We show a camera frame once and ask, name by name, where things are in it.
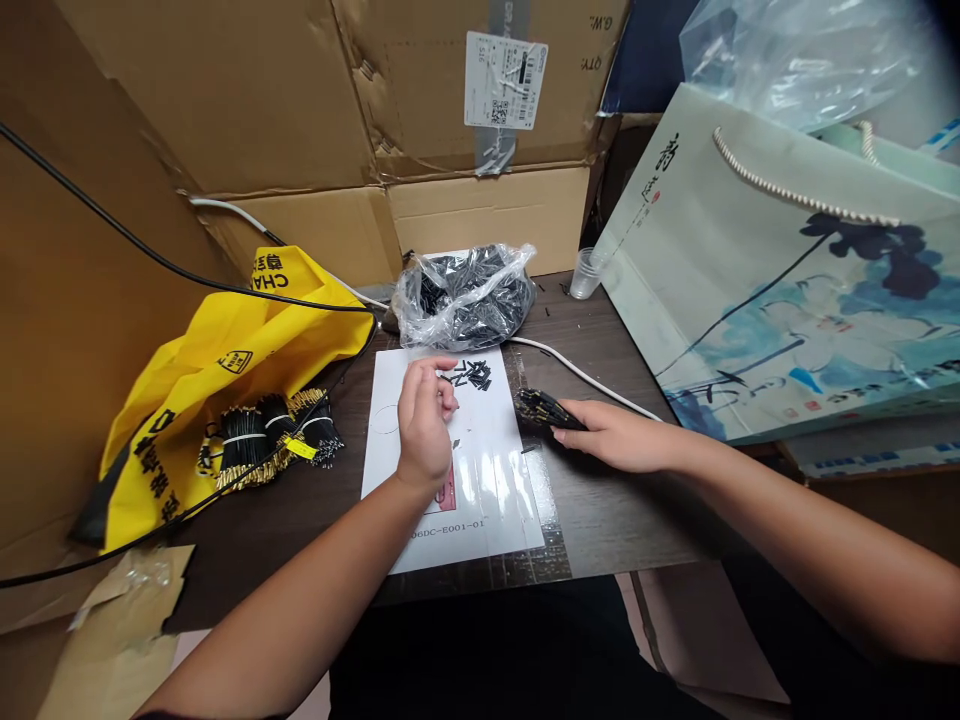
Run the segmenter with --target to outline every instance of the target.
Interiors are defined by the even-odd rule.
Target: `qr code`
[[[510,109],[509,100],[494,100],[493,112],[490,114],[490,122],[494,125],[507,124],[507,111]]]

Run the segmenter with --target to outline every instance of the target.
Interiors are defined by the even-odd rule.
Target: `finger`
[[[422,379],[423,370],[417,363],[410,363],[403,376],[403,387],[400,390],[400,400],[397,402],[397,418],[400,420],[401,427],[406,427],[413,420],[417,404],[417,389]]]
[[[596,455],[600,447],[599,433],[580,432],[578,430],[553,429],[554,439],[570,450],[580,450],[590,455]]]
[[[429,365],[420,367],[420,386],[417,388],[416,414],[429,417],[428,413],[441,417],[442,412],[437,396],[440,394],[440,378]]]
[[[440,395],[438,397],[444,411],[452,413],[460,407],[460,403],[453,392],[453,385],[450,384],[449,380],[440,378]]]
[[[417,360],[417,364],[432,367],[434,370],[453,370],[460,364],[460,361],[443,357],[442,355],[434,355],[433,357]]]
[[[605,430],[602,420],[591,412],[592,403],[582,400],[560,400],[564,409],[591,430]]]

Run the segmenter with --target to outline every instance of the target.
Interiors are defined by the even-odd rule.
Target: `crumpled plastic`
[[[414,255],[393,296],[400,343],[465,352],[505,341],[537,299],[524,269],[536,252],[529,244],[497,244],[433,258]]]
[[[934,24],[903,0],[701,0],[680,32],[687,82],[809,133],[876,107],[917,75]]]

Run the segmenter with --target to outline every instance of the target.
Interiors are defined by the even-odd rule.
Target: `barcode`
[[[493,125],[506,125],[507,112],[510,110],[508,100],[494,100],[493,111],[490,113],[490,123]]]
[[[520,82],[523,85],[523,97],[520,100],[520,120],[526,120],[527,107],[530,103],[530,81],[533,79],[533,69],[527,64],[527,54],[523,54],[523,62],[520,66],[523,70],[520,72]]]

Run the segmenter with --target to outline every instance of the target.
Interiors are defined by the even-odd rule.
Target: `yellow bag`
[[[261,248],[255,268],[254,290],[363,307],[297,247]],[[101,499],[92,503],[100,506],[102,527],[109,497],[103,549],[135,540],[216,490],[215,472],[198,468],[197,454],[222,411],[268,393],[293,395],[328,363],[356,355],[372,322],[363,313],[209,295],[186,334],[156,351],[110,428],[103,487],[94,493]]]

